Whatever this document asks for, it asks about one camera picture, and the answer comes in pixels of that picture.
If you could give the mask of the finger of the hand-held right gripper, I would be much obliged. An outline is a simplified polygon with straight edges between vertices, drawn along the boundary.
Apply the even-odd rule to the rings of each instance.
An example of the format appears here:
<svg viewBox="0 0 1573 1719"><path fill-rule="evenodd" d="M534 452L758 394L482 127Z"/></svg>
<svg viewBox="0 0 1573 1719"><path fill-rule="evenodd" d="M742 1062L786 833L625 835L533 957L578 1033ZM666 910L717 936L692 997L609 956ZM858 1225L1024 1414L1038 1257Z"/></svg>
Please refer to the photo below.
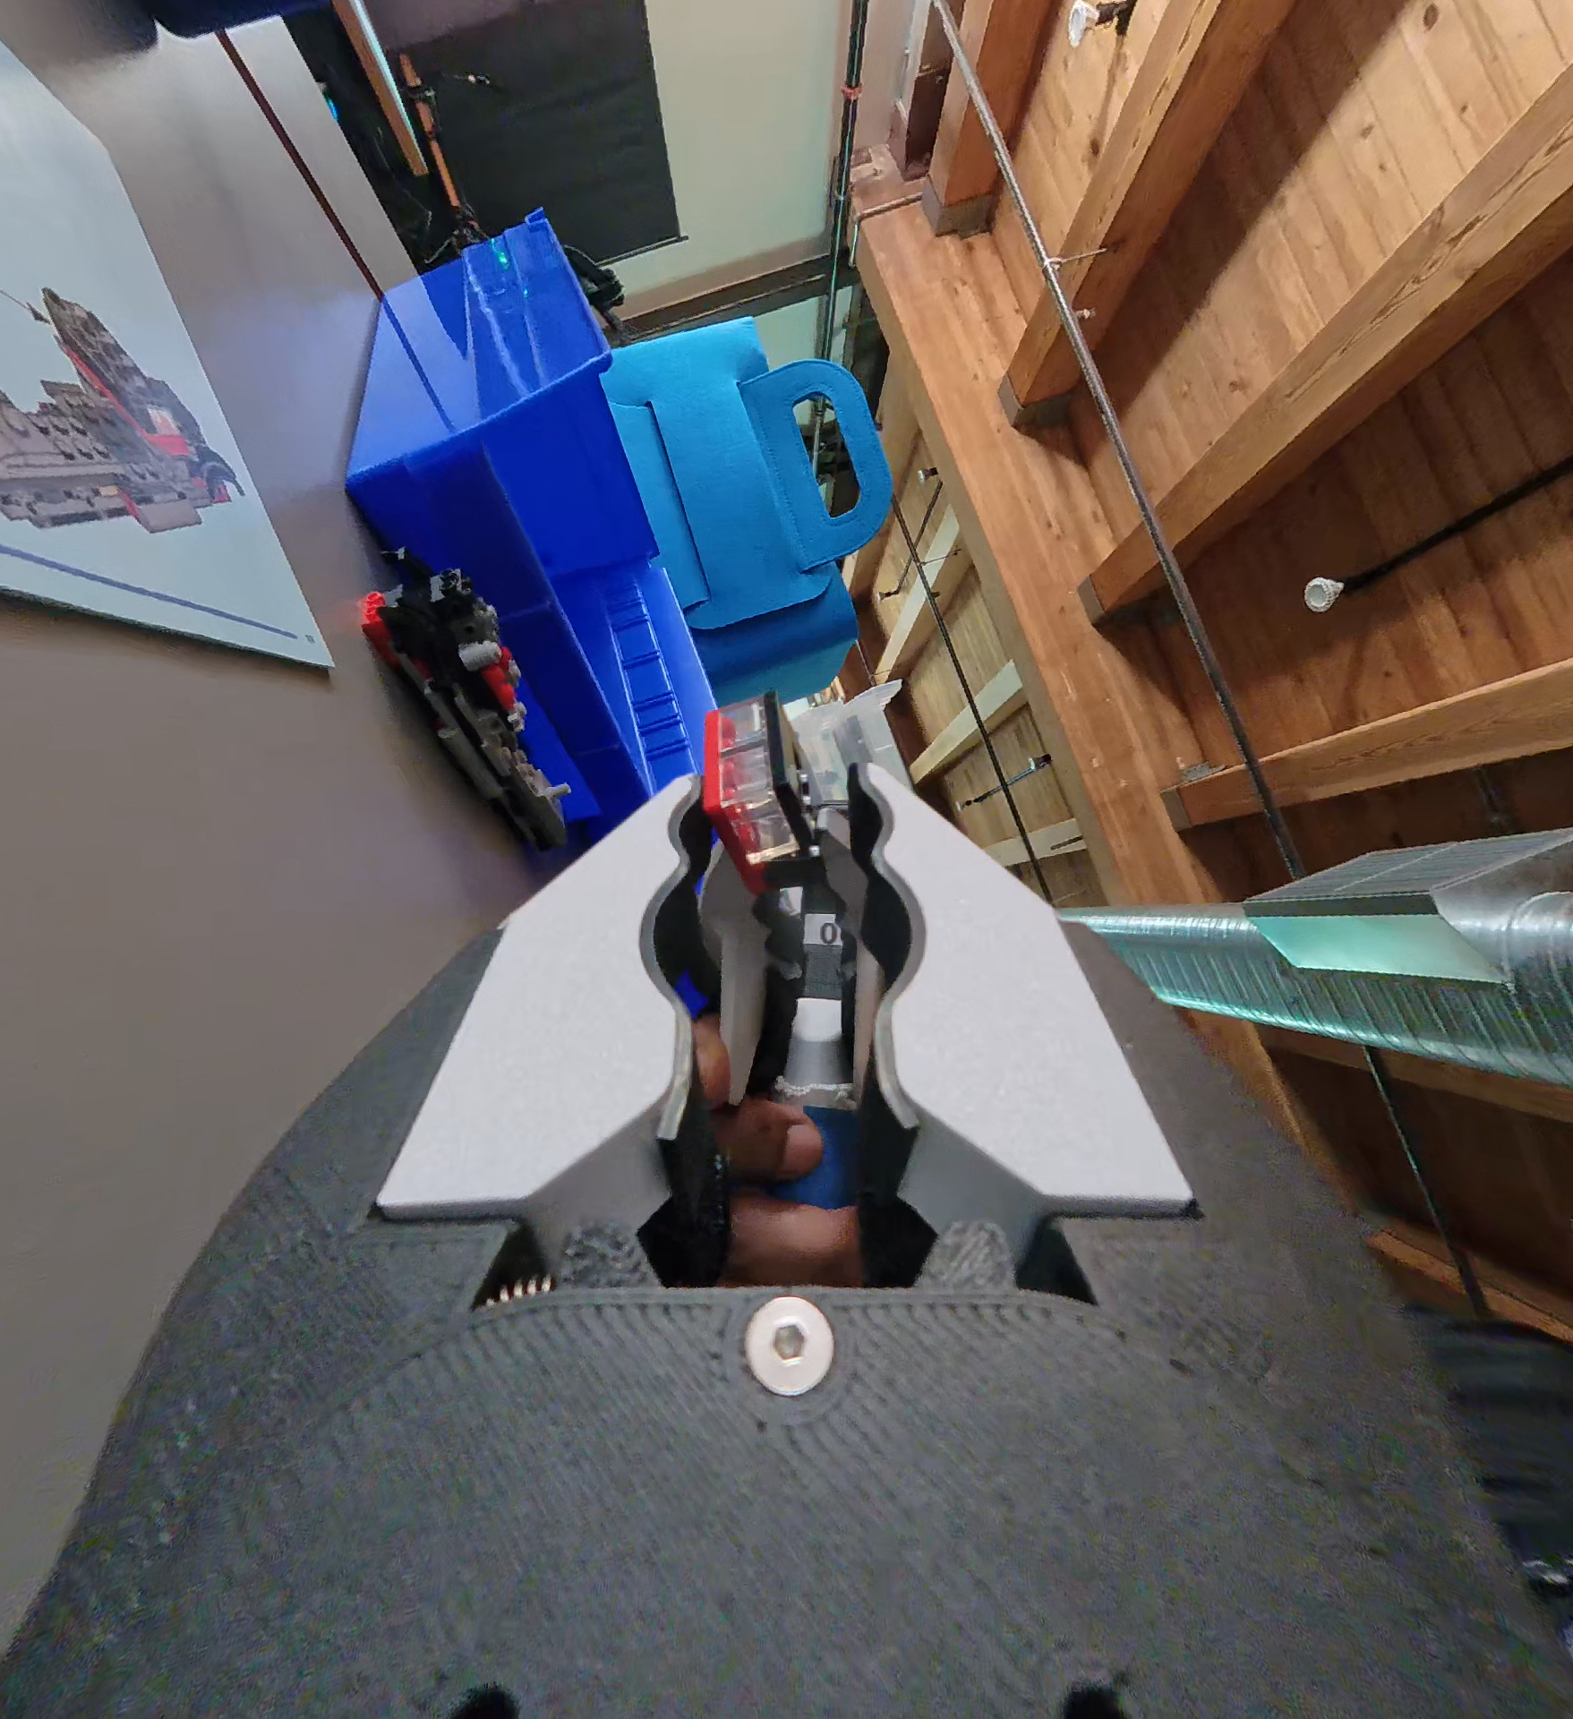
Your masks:
<svg viewBox="0 0 1573 1719"><path fill-rule="evenodd" d="M805 808L813 818L820 869L838 898L840 916L861 916L867 874L852 855L849 782L836 782L825 771L807 771Z"/></svg>
<svg viewBox="0 0 1573 1719"><path fill-rule="evenodd" d="M710 954L719 977L719 1035L731 1068L755 1068L766 1035L769 952L780 923L776 891L755 896L733 860L710 867Z"/></svg>

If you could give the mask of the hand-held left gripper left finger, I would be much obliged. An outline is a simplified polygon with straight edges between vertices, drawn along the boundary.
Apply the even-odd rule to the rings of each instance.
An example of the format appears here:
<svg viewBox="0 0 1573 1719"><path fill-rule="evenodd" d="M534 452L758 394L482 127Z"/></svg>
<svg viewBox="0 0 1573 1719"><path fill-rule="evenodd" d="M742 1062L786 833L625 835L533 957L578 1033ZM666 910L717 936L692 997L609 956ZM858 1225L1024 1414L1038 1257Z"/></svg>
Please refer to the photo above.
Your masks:
<svg viewBox="0 0 1573 1719"><path fill-rule="evenodd" d="M710 820L679 777L504 923L377 1194L388 1219L502 1217L547 1254L590 1223L710 1216L693 1015Z"/></svg>

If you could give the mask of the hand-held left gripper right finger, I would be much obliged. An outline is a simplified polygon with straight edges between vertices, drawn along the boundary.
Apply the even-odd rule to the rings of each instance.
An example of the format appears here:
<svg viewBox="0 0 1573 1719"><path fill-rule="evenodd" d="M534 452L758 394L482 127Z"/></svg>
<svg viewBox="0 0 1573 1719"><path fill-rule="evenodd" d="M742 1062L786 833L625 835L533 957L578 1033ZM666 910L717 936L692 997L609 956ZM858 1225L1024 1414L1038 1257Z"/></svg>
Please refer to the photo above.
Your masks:
<svg viewBox="0 0 1573 1719"><path fill-rule="evenodd" d="M849 773L861 883L856 1192L1026 1254L1051 1219L1183 1219L1197 1201L1055 910L908 788Z"/></svg>

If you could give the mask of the red and clear brick assembly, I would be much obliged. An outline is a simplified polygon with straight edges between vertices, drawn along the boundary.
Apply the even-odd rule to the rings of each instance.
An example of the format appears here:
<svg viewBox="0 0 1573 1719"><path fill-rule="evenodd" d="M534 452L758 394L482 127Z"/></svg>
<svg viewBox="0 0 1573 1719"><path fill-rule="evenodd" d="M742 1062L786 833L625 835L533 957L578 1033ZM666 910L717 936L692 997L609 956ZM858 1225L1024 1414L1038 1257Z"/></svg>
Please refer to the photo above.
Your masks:
<svg viewBox="0 0 1573 1719"><path fill-rule="evenodd" d="M706 715L702 809L711 833L755 896L791 883L804 862L766 869L760 864L760 813L769 786L762 696L739 699Z"/></svg>

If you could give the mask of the blue plastic bin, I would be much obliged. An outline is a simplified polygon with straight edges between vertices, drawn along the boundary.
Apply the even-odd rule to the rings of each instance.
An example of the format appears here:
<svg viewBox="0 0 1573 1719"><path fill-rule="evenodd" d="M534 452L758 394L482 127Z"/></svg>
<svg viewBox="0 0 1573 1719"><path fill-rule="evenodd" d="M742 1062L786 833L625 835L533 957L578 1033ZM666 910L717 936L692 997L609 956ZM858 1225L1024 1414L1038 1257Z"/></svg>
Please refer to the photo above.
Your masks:
<svg viewBox="0 0 1573 1719"><path fill-rule="evenodd" d="M713 708L603 390L612 358L531 212L385 295L345 468L383 548L497 611L529 752L589 842L701 768Z"/></svg>

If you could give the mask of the grey-brown desk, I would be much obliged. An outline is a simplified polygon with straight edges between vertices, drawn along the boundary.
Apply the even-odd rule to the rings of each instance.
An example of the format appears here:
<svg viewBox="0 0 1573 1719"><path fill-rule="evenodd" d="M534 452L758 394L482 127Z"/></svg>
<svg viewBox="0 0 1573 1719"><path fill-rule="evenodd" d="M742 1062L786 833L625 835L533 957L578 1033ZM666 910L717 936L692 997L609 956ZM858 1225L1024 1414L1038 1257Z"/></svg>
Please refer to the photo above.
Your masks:
<svg viewBox="0 0 1573 1719"><path fill-rule="evenodd" d="M336 667L0 594L0 1656L175 1288L302 1109L553 874L356 627L345 495L410 264L278 22L0 4L101 141Z"/></svg>

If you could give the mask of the person's right hand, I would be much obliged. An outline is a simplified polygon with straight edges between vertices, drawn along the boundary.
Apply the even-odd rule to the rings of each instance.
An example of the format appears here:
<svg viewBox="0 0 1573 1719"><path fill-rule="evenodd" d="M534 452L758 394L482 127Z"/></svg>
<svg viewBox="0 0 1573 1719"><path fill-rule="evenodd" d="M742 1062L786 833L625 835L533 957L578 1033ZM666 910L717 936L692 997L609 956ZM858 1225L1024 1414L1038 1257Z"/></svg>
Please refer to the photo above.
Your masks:
<svg viewBox="0 0 1573 1719"><path fill-rule="evenodd" d="M789 1104L749 1095L730 1104L731 1064L719 1021L693 1021L699 1080L717 1147L730 1167L730 1246L722 1288L861 1288L860 1225L852 1207L820 1208L775 1194L814 1172L823 1142Z"/></svg>

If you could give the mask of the clear plastic organizer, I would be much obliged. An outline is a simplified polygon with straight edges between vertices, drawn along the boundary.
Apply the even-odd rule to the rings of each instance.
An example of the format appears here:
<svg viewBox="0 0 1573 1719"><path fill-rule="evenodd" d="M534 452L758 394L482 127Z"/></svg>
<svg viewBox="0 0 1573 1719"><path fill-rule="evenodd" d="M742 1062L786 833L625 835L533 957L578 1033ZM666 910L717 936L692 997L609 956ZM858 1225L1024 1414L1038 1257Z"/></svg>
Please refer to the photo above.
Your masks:
<svg viewBox="0 0 1573 1719"><path fill-rule="evenodd" d="M899 681L872 687L854 699L786 705L800 770L818 806L847 800L847 773L870 764L914 790L910 771L887 719L887 705L901 692Z"/></svg>

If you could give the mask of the light blue felt bag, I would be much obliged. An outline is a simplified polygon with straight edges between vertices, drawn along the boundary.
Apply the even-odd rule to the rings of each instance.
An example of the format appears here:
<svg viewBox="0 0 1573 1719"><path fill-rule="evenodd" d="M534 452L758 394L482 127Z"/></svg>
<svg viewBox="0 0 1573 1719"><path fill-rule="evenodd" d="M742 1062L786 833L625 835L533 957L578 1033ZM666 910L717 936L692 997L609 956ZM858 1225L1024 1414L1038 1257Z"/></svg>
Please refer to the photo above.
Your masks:
<svg viewBox="0 0 1573 1719"><path fill-rule="evenodd" d="M841 564L883 531L894 492L856 376L769 367L744 316L614 349L603 394L713 701L823 692L858 638ZM807 401L832 410L856 475L843 513L802 437Z"/></svg>

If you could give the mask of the grey and red brick model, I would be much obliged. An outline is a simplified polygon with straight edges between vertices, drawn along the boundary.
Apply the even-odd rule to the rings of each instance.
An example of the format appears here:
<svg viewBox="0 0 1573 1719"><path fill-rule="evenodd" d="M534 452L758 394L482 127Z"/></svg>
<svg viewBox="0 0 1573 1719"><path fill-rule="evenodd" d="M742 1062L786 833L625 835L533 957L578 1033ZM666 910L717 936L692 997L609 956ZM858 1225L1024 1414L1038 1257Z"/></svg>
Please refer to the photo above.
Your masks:
<svg viewBox="0 0 1573 1719"><path fill-rule="evenodd" d="M536 853L562 849L567 827L554 784L524 746L520 670L497 611L457 569L435 571L408 548L383 551L392 576L361 602L372 654L408 688L477 797Z"/></svg>

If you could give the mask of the black jacket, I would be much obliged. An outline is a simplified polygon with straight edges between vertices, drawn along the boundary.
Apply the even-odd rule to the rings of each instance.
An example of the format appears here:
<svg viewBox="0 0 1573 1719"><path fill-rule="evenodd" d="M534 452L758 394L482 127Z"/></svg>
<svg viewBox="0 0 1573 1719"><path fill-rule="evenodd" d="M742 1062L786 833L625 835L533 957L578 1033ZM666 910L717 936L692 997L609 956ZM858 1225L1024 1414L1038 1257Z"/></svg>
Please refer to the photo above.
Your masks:
<svg viewBox="0 0 1573 1719"><path fill-rule="evenodd" d="M1573 1631L1573 1346L1425 1306L1407 1319L1528 1589Z"/></svg>

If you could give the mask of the black backdrop panel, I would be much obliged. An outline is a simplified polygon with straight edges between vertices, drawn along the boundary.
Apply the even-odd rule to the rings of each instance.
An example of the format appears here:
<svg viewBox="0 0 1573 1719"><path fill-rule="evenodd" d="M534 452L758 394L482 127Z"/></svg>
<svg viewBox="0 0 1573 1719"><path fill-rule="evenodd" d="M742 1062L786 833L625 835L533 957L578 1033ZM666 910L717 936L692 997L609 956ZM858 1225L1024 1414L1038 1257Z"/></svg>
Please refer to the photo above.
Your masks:
<svg viewBox="0 0 1573 1719"><path fill-rule="evenodd" d="M491 237L529 213L599 264L683 241L643 2L377 4Z"/></svg>

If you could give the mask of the open instruction booklet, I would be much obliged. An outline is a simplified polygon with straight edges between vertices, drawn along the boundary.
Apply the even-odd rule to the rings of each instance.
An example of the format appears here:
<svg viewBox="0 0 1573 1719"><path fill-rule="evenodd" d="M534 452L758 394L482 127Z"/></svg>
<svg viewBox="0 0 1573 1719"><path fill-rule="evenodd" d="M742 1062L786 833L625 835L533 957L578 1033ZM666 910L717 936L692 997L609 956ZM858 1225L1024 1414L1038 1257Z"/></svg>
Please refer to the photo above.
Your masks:
<svg viewBox="0 0 1573 1719"><path fill-rule="evenodd" d="M105 145L2 40L0 594L332 665Z"/></svg>

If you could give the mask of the silver air duct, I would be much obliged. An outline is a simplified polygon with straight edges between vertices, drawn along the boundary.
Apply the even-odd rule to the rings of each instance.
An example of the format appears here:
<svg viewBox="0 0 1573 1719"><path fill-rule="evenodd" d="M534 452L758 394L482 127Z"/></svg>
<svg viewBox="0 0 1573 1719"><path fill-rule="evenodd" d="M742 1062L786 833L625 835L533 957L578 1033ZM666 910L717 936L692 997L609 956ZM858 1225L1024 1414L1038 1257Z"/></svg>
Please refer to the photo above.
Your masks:
<svg viewBox="0 0 1573 1719"><path fill-rule="evenodd" d="M1188 1012L1573 1089L1573 827L1383 849L1239 905L1060 920Z"/></svg>

